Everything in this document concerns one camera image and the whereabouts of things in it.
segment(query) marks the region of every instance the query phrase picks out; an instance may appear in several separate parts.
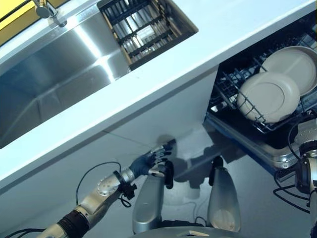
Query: wire rack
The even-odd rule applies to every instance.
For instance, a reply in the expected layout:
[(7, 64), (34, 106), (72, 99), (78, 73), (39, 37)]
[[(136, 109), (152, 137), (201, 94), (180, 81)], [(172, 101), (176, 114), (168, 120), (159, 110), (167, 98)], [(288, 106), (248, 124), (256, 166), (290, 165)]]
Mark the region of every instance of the wire rack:
[[(253, 124), (262, 133), (268, 133), (274, 131), (281, 126), (289, 123), (290, 121), (299, 119), (303, 114), (309, 113), (311, 109), (317, 107), (317, 89), (313, 92), (305, 95), (300, 99), (297, 109), (290, 115), (288, 118), (277, 122), (277, 123), (266, 123), (264, 115), (259, 112), (256, 105), (254, 105), (246, 95), (240, 91), (242, 84), (248, 80), (250, 77), (259, 72), (262, 67), (263, 62), (267, 57), (269, 57), (274, 52), (283, 49), (288, 46), (305, 46), (309, 47), (316, 51), (317, 42), (316, 42), (316, 33), (312, 30), (311, 27), (303, 27), (303, 22), (301, 22), (301, 30), (294, 34), (291, 34), (282, 42), (274, 42), (269, 47), (264, 47), (264, 44), (260, 44), (258, 47), (263, 47), (262, 50), (255, 51), (251, 53), (248, 52), (249, 56), (248, 65), (244, 67), (225, 67), (224, 70), (219, 67), (218, 75), (214, 84), (214, 90), (211, 95), (209, 110), (213, 112), (220, 111), (226, 107), (229, 107), (233, 110), (238, 110), (242, 105), (247, 104), (247, 111), (244, 116), (246, 117), (249, 113), (257, 115), (254, 121), (248, 120)], [(243, 97), (243, 103), (240, 105), (237, 104), (237, 97)]]
[(176, 23), (164, 1), (113, 0), (101, 11), (132, 69), (194, 34)]

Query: stainless steel sink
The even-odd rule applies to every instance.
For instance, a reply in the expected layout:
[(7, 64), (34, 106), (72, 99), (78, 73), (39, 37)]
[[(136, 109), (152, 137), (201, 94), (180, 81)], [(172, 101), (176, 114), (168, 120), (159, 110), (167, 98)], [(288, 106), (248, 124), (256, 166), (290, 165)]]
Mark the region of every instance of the stainless steel sink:
[[(72, 21), (79, 22), (72, 27)], [(0, 64), (0, 147), (128, 70), (96, 6), (53, 29)]]
[[(0, 56), (0, 148), (198, 31), (171, 0), (88, 1), (69, 14)], [(131, 31), (118, 37), (122, 22)], [(129, 40), (140, 45), (128, 51)]]

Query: faucet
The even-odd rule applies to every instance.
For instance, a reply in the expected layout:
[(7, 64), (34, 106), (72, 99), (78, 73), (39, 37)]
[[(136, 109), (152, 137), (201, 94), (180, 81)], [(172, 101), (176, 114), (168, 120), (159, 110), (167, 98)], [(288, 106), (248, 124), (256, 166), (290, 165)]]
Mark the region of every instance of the faucet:
[(64, 27), (67, 21), (60, 21), (57, 14), (58, 10), (48, 0), (33, 0), (35, 4), (35, 12), (40, 18), (51, 18), (59, 26)]

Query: white countertop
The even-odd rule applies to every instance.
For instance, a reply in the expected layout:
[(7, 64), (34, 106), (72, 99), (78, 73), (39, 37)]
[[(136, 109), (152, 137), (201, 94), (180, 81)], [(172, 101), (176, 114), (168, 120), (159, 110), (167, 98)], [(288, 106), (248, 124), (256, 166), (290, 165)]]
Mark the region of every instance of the white countertop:
[[(0, 194), (28, 172), (316, 8), (315, 0), (174, 1), (199, 32), (2, 148)], [(80, 2), (70, 1), (61, 10)], [(45, 26), (44, 21), (36, 26)], [(9, 52), (9, 46), (1, 52)]]

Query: white plate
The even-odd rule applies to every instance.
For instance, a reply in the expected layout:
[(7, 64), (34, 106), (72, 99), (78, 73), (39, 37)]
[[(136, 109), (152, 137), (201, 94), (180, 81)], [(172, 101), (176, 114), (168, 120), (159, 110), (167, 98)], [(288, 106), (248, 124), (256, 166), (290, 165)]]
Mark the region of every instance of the white plate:
[[(243, 95), (259, 112), (253, 109)], [(297, 108), (299, 100), (299, 89), (290, 77), (282, 73), (264, 72), (252, 76), (242, 85), (237, 97), (237, 105), (250, 120), (274, 123), (291, 115)]]
[(317, 53), (310, 48), (286, 47), (269, 56), (262, 66), (270, 72), (284, 73), (297, 84), (300, 95), (311, 92), (317, 86)]

